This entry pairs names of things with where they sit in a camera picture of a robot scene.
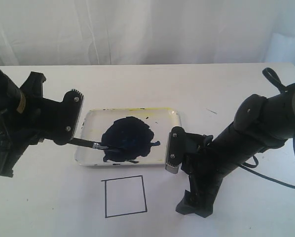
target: white table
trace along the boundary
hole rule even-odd
[[[76,136],[90,109],[140,107],[175,108],[187,132],[217,136],[245,98],[278,94],[261,73],[265,67],[283,84],[295,82],[289,63],[1,69],[18,86],[30,71],[44,73],[49,99],[61,101],[72,88],[81,91],[85,100]],[[295,190],[240,168],[224,179],[214,213],[204,219],[175,212],[189,189],[181,170],[173,175],[164,167],[87,168],[74,161],[75,149],[51,141],[30,146],[15,165],[14,178],[0,177],[0,236],[295,236]],[[295,184],[291,141],[258,157],[257,171]],[[143,175],[148,212],[105,219],[101,180],[133,175]]]

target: white backdrop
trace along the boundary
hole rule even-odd
[[[289,61],[295,0],[0,0],[0,65]]]

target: paint tray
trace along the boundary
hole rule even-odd
[[[133,126],[124,125],[123,122],[135,122]],[[119,124],[118,128],[123,126],[123,130],[116,130],[111,127]],[[143,130],[135,127],[136,125],[143,126]],[[149,135],[149,139],[145,139],[140,143],[140,146],[146,149],[136,153],[140,154],[134,159],[132,155],[124,155],[120,159],[115,158],[115,154],[107,153],[102,150],[96,150],[85,147],[77,147],[75,160],[81,165],[87,166],[120,166],[120,165],[142,165],[142,164],[164,164],[166,155],[166,146],[168,135],[171,129],[175,126],[181,126],[178,113],[170,108],[140,108],[140,109],[106,109],[106,110],[90,110],[85,117],[81,138],[96,142],[104,142],[107,140],[107,134],[111,139],[118,138],[118,141],[135,142],[140,137]]]

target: drawn square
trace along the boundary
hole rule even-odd
[[[105,218],[148,211],[142,175],[102,181],[105,182]]]

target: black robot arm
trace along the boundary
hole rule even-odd
[[[295,83],[283,86],[270,68],[263,74],[280,94],[271,98],[251,95],[239,107],[234,121],[215,140],[213,136],[186,133],[181,127],[172,129],[166,169],[177,173],[181,163],[190,182],[190,191],[185,191],[177,212],[211,215],[227,174],[239,166],[254,167],[245,162],[251,157],[257,161],[256,153],[280,148],[287,139],[295,137]]]

